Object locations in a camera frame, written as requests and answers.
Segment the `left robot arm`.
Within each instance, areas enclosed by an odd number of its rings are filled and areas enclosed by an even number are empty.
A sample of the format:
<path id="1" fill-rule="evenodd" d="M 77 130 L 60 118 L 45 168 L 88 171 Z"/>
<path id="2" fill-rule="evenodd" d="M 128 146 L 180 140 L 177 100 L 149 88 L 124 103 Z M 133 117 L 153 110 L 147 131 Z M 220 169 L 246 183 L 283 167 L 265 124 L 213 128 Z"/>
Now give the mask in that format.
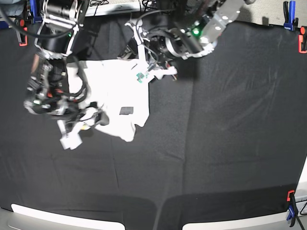
<path id="1" fill-rule="evenodd" d="M 202 58 L 212 53 L 217 40 L 227 25 L 235 21 L 244 5 L 252 0 L 203 0 L 186 14 L 185 5 L 145 12 L 135 21 L 126 22 L 133 37 L 118 55 L 119 60 L 137 59 L 132 67 L 133 77 L 139 83 L 171 76 L 177 79 L 177 59 Z M 144 28 L 143 18 L 167 13 L 168 25 Z"/>

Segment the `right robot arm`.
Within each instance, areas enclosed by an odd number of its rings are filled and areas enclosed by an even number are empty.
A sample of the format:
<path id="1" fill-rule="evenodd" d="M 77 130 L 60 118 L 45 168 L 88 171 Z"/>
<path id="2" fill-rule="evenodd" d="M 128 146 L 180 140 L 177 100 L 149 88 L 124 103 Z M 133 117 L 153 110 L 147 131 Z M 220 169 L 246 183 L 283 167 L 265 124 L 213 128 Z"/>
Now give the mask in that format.
<path id="1" fill-rule="evenodd" d="M 79 132 L 96 125 L 107 125 L 109 119 L 97 102 L 86 102 L 91 95 L 85 72 L 73 54 L 75 39 L 83 26 L 89 6 L 87 0 L 45 0 L 43 22 L 35 39 L 38 51 L 27 83 L 24 107 L 32 114 L 50 115 L 57 120 L 65 150 L 82 144 Z M 67 59 L 76 65 L 81 86 L 70 92 Z"/>

